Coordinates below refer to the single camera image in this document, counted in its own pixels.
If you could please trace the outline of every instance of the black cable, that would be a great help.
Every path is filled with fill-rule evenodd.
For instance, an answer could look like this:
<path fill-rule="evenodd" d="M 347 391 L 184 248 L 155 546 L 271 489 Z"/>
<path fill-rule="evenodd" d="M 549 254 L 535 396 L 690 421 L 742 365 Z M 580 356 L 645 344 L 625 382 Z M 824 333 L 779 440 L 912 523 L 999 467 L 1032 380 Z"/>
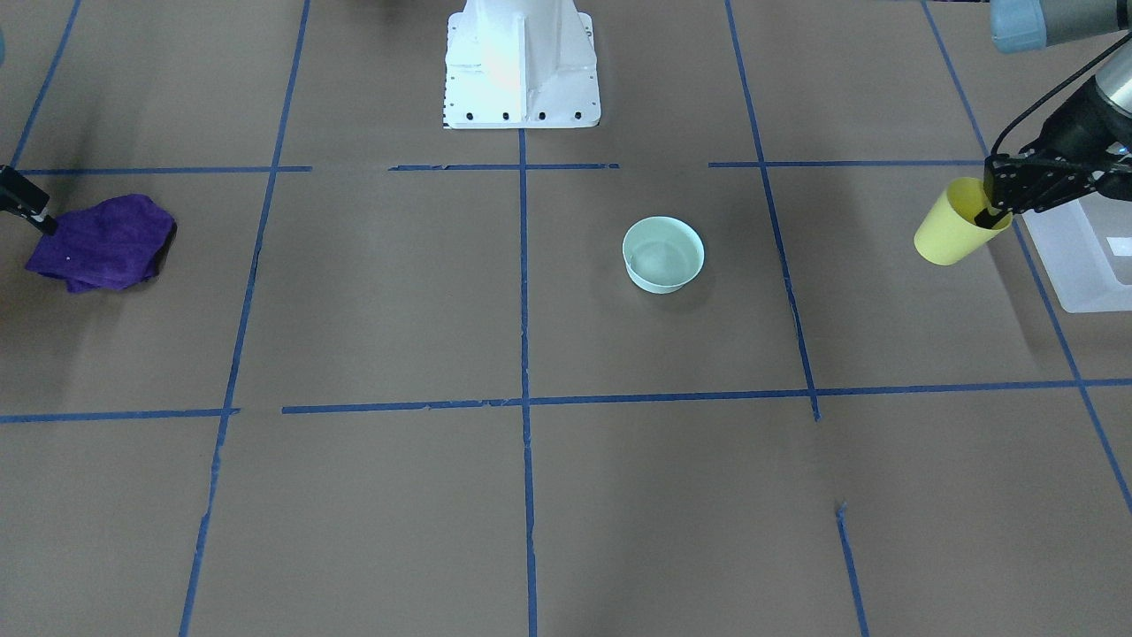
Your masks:
<path fill-rule="evenodd" d="M 1084 64 L 1083 67 L 1081 67 L 1081 70 L 1074 72 L 1071 76 L 1069 76 L 1069 79 L 1066 79 L 1065 81 L 1062 81 L 1061 84 L 1058 84 L 1056 87 L 1054 87 L 1053 91 L 1046 93 L 1045 95 L 1041 96 L 1040 100 L 1038 100 L 1037 102 L 1035 102 L 1032 106 L 1026 109 L 1026 111 L 1023 111 L 1022 114 L 1020 114 L 1017 118 L 1014 118 L 1014 121 L 1010 122 L 1010 124 L 1007 124 L 1006 128 L 1003 129 L 1002 134 L 998 135 L 998 138 L 995 139 L 994 147 L 990 148 L 990 155 L 997 155 L 998 154 L 998 146 L 1002 146 L 1003 139 L 1006 138 L 1006 135 L 1010 135 L 1010 131 L 1013 130 L 1015 126 L 1018 126 L 1019 123 L 1021 123 L 1022 120 L 1024 120 L 1026 118 L 1028 118 L 1031 114 L 1034 114 L 1034 111 L 1040 109 L 1041 105 L 1045 104 L 1046 102 L 1048 102 L 1050 97 L 1053 97 L 1057 93 L 1061 93 L 1066 86 L 1069 86 L 1070 84 L 1073 84 L 1074 81 L 1077 81 L 1078 78 L 1080 78 L 1082 75 L 1089 72 L 1089 70 L 1092 67 L 1095 67 L 1095 66 L 1099 64 L 1100 62 L 1103 62 L 1105 60 L 1105 58 L 1107 58 L 1108 55 L 1112 55 L 1117 49 L 1120 49 L 1125 43 L 1127 43 L 1129 40 L 1132 40 L 1132 32 L 1125 34 L 1124 37 L 1121 37 L 1120 40 L 1117 40 L 1116 43 L 1113 44 L 1112 46 L 1109 46 L 1108 49 L 1105 49 L 1105 51 L 1103 53 L 1100 53 L 1099 55 L 1097 55 L 1096 58 L 1094 58 L 1091 62 L 1089 62 L 1089 63 Z"/>

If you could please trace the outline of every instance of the plastic cup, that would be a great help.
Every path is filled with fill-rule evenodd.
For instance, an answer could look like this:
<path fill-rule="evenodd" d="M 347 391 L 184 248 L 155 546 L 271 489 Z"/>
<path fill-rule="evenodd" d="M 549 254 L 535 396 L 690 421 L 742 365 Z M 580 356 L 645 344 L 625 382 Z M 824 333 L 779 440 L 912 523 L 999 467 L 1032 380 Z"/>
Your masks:
<path fill-rule="evenodd" d="M 983 180 L 961 177 L 928 210 L 919 230 L 916 230 L 916 249 L 920 256 L 936 265 L 952 265 L 976 248 L 1010 227 L 1013 215 L 1007 214 L 990 230 L 975 224 L 975 216 L 990 205 Z"/>
<path fill-rule="evenodd" d="M 621 242 L 629 278 L 638 287 L 667 294 L 683 287 L 704 266 L 704 243 L 691 225 L 671 216 L 650 216 L 629 227 Z"/>

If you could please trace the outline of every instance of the yellow cup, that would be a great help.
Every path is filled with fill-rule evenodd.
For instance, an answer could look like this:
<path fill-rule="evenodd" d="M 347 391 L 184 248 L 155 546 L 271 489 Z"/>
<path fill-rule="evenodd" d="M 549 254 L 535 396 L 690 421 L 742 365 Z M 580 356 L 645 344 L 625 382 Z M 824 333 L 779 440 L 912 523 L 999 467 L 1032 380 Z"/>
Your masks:
<path fill-rule="evenodd" d="M 936 265 L 958 262 L 1010 227 L 1012 214 L 1002 217 L 990 230 L 975 224 L 975 216 L 989 205 L 981 179 L 955 179 L 940 195 L 916 231 L 916 249 Z"/>

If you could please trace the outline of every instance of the white bowl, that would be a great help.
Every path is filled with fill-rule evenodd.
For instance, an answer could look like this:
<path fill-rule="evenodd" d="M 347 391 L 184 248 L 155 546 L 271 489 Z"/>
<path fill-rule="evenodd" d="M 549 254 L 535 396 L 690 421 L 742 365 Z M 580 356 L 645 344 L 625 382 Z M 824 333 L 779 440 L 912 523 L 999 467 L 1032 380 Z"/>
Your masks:
<path fill-rule="evenodd" d="M 621 255 L 629 278 L 657 294 L 683 287 L 704 266 L 700 234 L 671 216 L 650 216 L 634 223 L 621 241 Z"/>

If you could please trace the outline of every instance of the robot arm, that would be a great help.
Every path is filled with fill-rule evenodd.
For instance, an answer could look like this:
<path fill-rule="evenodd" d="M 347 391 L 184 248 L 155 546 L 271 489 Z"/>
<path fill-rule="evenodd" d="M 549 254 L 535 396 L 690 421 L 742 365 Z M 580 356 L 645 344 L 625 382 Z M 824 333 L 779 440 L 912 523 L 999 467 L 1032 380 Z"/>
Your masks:
<path fill-rule="evenodd" d="M 48 214 L 48 193 L 16 169 L 0 164 L 0 209 L 26 218 L 44 234 L 54 234 L 59 222 Z"/>
<path fill-rule="evenodd" d="M 1041 37 L 1028 37 L 1045 45 L 1126 28 L 1130 3 L 1132 0 L 992 0 L 995 43 L 1004 51 L 1024 49 L 1014 45 L 1026 38 L 1002 37 L 1005 9 L 1014 11 L 1011 15 L 1036 15 L 1043 25 Z M 1018 12 L 1020 7 L 1028 12 Z M 993 227 L 1009 213 L 1043 212 L 1092 191 L 1132 200 L 1130 37 L 1110 46 L 1003 131 L 986 158 L 984 188 L 992 207 L 975 218 L 976 224 Z M 1037 139 L 1018 155 L 998 150 L 1014 124 L 1105 59 L 1108 61 L 1101 69 L 1045 121 Z"/>

